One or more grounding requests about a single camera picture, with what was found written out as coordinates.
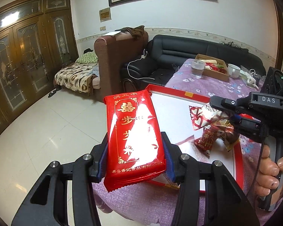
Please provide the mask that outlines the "person right hand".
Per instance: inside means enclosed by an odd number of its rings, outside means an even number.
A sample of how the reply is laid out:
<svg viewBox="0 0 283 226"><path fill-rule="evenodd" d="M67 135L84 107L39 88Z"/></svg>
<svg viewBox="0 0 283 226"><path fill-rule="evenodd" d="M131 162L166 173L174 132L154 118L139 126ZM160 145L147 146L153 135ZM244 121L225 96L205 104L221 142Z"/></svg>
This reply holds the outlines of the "person right hand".
<svg viewBox="0 0 283 226"><path fill-rule="evenodd" d="M259 172L256 177L254 192L256 195L264 197L270 194L271 190L279 186L276 176L283 172L283 157L277 163L270 159L270 148L263 146L263 152L260 160Z"/></svg>

